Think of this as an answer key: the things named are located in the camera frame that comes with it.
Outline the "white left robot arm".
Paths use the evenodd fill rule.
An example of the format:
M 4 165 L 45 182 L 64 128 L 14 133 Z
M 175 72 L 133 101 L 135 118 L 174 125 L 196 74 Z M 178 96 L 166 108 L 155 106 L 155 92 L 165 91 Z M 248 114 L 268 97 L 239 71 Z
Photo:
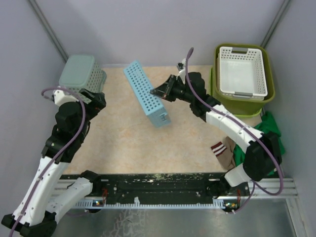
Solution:
M 51 195 L 64 170 L 83 144 L 90 121 L 106 107 L 105 95 L 87 89 L 73 92 L 50 87 L 42 97 L 59 107 L 56 124 L 41 152 L 37 172 L 21 204 L 12 214 L 4 215 L 1 224 L 22 237 L 50 237 L 57 224 L 85 196 L 97 196 L 103 190 L 101 177 L 86 170 L 66 191 L 55 199 Z

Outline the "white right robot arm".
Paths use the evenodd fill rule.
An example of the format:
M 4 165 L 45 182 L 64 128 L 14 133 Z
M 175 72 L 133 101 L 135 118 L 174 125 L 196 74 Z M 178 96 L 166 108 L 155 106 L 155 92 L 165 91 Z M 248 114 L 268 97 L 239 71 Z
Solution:
M 236 118 L 206 92 L 200 73 L 187 73 L 185 80 L 170 75 L 166 82 L 150 93 L 169 102 L 179 99 L 189 103 L 195 116 L 226 133 L 245 153 L 244 161 L 221 179 L 220 188 L 224 194 L 234 194 L 241 183 L 259 182 L 273 170 L 282 174 L 278 136 L 273 132 L 264 133 Z

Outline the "large teal perforated basket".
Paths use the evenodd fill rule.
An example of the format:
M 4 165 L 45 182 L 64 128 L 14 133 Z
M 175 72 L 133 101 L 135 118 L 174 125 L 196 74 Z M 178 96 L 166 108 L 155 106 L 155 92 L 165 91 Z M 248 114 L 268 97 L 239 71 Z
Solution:
M 94 56 L 74 54 L 66 62 L 59 85 L 73 91 L 84 88 L 92 93 L 99 93 L 103 90 L 106 77 Z

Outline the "light blue perforated basket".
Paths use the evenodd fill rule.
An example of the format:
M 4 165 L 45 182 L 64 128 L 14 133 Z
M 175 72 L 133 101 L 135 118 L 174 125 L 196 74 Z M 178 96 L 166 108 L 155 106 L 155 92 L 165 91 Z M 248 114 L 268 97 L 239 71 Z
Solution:
M 154 127 L 162 127 L 171 123 L 169 114 L 162 101 L 150 93 L 153 86 L 146 76 L 138 60 L 123 69 L 140 106 Z

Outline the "white basket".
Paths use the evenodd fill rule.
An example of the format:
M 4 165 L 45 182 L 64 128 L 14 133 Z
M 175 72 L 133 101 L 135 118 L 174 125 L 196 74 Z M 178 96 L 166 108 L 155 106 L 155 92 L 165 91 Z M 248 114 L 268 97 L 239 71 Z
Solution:
M 262 50 L 221 46 L 217 59 L 221 94 L 257 101 L 268 95 Z

